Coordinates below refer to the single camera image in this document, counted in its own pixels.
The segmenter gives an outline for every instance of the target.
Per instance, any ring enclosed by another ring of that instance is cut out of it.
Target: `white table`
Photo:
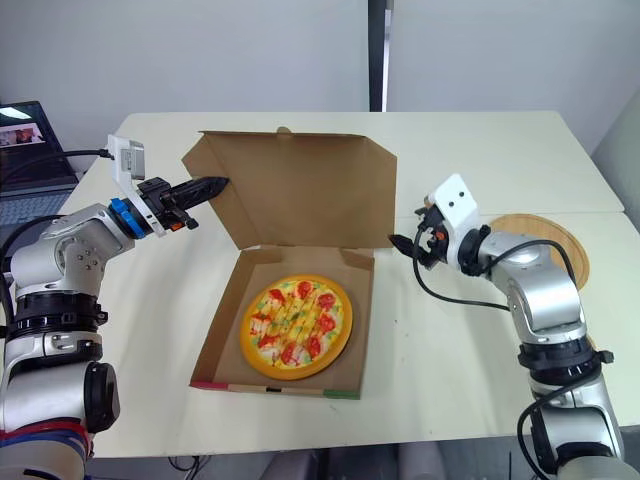
[[[635,401],[640,387],[629,381],[640,361],[640,326],[631,301],[640,285],[640,237],[556,115],[151,114],[129,117],[118,134],[145,144],[148,177],[161,176],[175,184],[188,178],[180,158],[198,138],[196,130],[274,130],[278,125],[294,131],[364,133],[398,154],[401,233],[413,233],[413,207],[453,170],[465,176],[482,209],[490,213],[573,212],[545,216],[572,231],[589,255],[591,277],[583,301],[590,333],[599,347],[617,355],[617,362],[606,368],[606,378],[620,423],[640,423]],[[526,136],[534,130],[535,141]],[[518,144],[524,147],[519,150]],[[566,153],[562,160],[558,151]],[[511,154],[505,160],[507,152]],[[549,160],[552,155],[555,165]],[[564,191],[539,183],[544,172],[551,176],[559,165],[562,171],[553,178],[579,178],[583,183],[569,184]],[[108,167],[107,160],[96,161],[65,205],[66,212],[120,196]],[[116,368],[122,414],[97,436],[98,456],[248,452],[514,433],[517,415],[531,397],[526,372],[516,360],[518,341],[509,315],[430,298],[413,279],[409,259],[391,250],[376,252],[361,400],[189,388],[238,254],[208,205],[191,213],[200,228],[163,239],[149,237],[107,267],[100,295],[110,317],[101,328],[103,360]],[[488,282],[445,266],[427,273],[425,281],[452,296],[504,301]]]

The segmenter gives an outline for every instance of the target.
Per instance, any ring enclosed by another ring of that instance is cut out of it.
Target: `laptop keyboard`
[[[55,215],[69,193],[46,195],[0,202],[0,226],[26,223],[44,215]]]

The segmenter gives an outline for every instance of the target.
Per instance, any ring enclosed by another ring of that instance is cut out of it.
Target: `pizza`
[[[272,378],[295,380],[326,368],[351,333],[351,302],[319,275],[286,277],[249,305],[241,328],[245,358]]]

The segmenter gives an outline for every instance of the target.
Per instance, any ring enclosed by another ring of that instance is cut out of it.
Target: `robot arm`
[[[508,310],[521,342],[518,361],[529,370],[537,400],[520,417],[518,436],[538,477],[546,478],[546,472],[566,480],[639,479],[623,463],[622,438],[601,373],[601,364],[613,356],[595,351],[588,340],[571,267],[570,275],[551,260],[548,244],[554,242],[491,232],[481,225],[477,205],[459,175],[440,185],[427,201],[431,205],[416,212],[423,215],[416,239],[421,232],[430,233],[428,250],[413,248],[403,237],[391,240],[405,254],[411,247],[421,284],[418,262],[427,268],[444,262],[467,275],[485,277],[507,297],[506,308],[484,306]],[[521,248],[525,242],[528,246]],[[537,465],[522,436],[528,416]]]
[[[119,415],[115,372],[100,363],[97,303],[107,262],[154,232],[198,226],[186,210],[218,195],[228,179],[171,187],[144,179],[141,144],[109,137],[113,177],[127,197],[54,220],[11,260],[17,311],[7,322],[0,384],[0,477],[84,477],[92,438]]]

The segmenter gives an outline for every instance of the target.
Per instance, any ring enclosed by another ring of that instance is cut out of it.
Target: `pizza box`
[[[183,163],[192,177],[225,176],[210,201],[241,250],[193,369],[196,388],[359,398],[373,289],[373,248],[394,231],[396,157],[360,135],[202,132]],[[353,307],[346,347],[323,371],[274,380],[240,347],[245,310],[283,277],[318,274]]]

